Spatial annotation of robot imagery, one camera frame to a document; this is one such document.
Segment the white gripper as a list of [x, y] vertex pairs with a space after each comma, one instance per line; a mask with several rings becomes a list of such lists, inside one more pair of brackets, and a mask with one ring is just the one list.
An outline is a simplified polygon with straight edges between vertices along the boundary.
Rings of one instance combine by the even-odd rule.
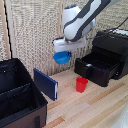
[[82, 48], [86, 45], [86, 38], [83, 37], [78, 41], [72, 42], [67, 41], [64, 37], [55, 39], [53, 41], [54, 50], [56, 52], [68, 51], [68, 56], [72, 56], [72, 53], [69, 50], [74, 50], [77, 48]]

